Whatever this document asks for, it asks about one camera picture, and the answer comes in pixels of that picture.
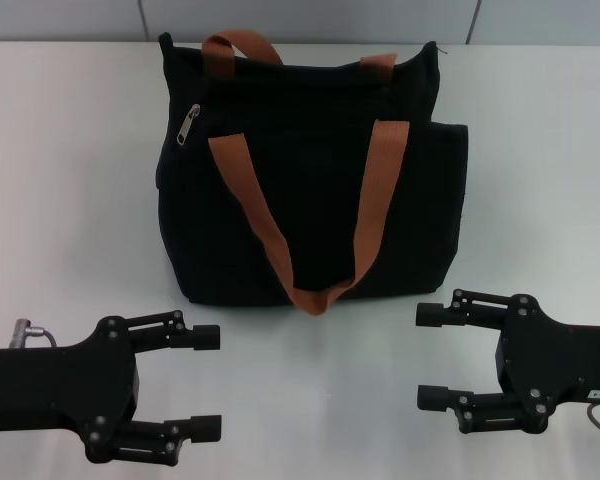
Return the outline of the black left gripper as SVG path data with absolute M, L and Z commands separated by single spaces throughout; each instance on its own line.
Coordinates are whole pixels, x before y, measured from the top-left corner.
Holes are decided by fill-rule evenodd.
M 167 348 L 219 350 L 220 327 L 189 329 L 183 312 L 174 310 L 106 317 L 75 345 L 0 349 L 0 432 L 69 430 L 93 463 L 177 463 L 185 441 L 219 442 L 220 415 L 131 421 L 138 392 L 134 351 Z

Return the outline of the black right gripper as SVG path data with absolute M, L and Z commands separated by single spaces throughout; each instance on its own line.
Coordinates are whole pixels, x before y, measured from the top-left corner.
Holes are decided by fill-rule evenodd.
M 463 434 L 539 434 L 563 403 L 600 405 L 600 326 L 555 321 L 530 295 L 506 297 L 462 289 L 453 292 L 448 307 L 419 303 L 415 323 L 501 329 L 496 365 L 501 388 L 508 394 L 418 386 L 418 408 L 452 410 Z

